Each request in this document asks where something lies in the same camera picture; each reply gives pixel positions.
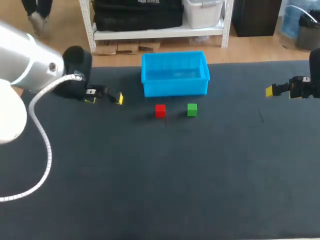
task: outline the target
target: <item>green cube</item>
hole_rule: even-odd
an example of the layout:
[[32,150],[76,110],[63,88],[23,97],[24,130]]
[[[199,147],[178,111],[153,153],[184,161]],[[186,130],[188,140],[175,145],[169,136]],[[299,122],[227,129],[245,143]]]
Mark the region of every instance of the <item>green cube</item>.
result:
[[188,103],[188,117],[196,117],[198,115],[198,105],[196,103]]

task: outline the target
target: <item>metal shelf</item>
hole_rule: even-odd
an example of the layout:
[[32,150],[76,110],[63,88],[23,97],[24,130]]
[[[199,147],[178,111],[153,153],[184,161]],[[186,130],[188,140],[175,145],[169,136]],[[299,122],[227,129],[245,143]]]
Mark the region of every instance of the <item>metal shelf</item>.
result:
[[224,31],[224,20],[220,19],[219,24],[214,27],[192,29],[186,20],[183,20],[182,26],[144,31],[96,31],[94,40],[117,40],[117,39],[155,39],[155,38],[178,38],[194,36],[212,36],[222,35]]
[[153,38],[177,38],[222,35],[221,47],[228,46],[229,32],[232,18],[234,0],[226,0],[219,24],[214,27],[192,29],[184,19],[182,26],[144,31],[97,31],[95,23],[91,23],[90,0],[79,0],[83,21],[88,36],[91,52],[96,51],[96,40],[120,40],[120,39],[153,39]]

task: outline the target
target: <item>cable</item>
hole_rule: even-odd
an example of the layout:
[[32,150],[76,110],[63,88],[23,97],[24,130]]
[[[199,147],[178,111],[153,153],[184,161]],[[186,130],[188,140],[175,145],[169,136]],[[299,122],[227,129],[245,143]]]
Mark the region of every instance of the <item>cable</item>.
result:
[[23,193],[12,195],[12,196],[0,197],[0,202],[8,202],[8,201],[24,198],[24,197],[34,193],[36,190],[38,190],[46,181],[46,179],[50,173],[51,165],[52,165],[52,149],[51,149],[51,144],[50,144],[49,138],[48,138],[44,128],[42,127],[41,123],[39,122],[38,118],[36,117],[35,105],[43,95],[45,95],[46,93],[48,93],[49,91],[54,89],[59,84],[66,82],[66,81],[70,81],[70,80],[81,81],[82,77],[80,75],[71,74],[71,75],[65,75],[65,76],[59,78],[58,80],[54,81],[53,83],[49,84],[44,89],[42,89],[32,99],[32,101],[30,102],[30,105],[29,105],[29,115],[32,118],[32,120],[34,121],[35,126],[38,128],[38,130],[43,138],[43,141],[45,143],[45,147],[46,147],[46,151],[47,151],[47,164],[46,164],[45,172],[44,172],[42,178],[34,187],[30,188],[29,190],[27,190]]
[[311,16],[307,11],[303,10],[302,8],[300,8],[298,6],[295,6],[295,5],[288,5],[285,8],[287,8],[287,7],[293,7],[293,8],[299,9],[300,11],[304,12],[305,14],[307,14],[308,17],[311,18],[316,24],[318,23],[317,20],[313,16]]

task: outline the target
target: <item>shelf leg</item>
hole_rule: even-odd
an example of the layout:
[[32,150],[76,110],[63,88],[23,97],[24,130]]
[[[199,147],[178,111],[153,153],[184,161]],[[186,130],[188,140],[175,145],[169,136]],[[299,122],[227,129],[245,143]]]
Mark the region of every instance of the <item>shelf leg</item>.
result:
[[232,10],[234,8],[234,0],[226,0],[226,8],[224,14],[224,25],[223,25],[223,34],[222,34],[222,48],[228,47]]
[[90,19],[90,0],[79,0],[83,22],[85,26],[86,35],[88,37],[90,50],[92,53],[96,51],[96,42],[95,42],[95,36],[94,31],[91,25],[91,19]]

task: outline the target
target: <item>red cube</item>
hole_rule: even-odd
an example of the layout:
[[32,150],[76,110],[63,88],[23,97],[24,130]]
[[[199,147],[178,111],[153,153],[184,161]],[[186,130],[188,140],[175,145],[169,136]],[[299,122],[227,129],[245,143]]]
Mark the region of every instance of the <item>red cube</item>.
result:
[[166,105],[155,106],[155,117],[157,119],[163,119],[166,117]]

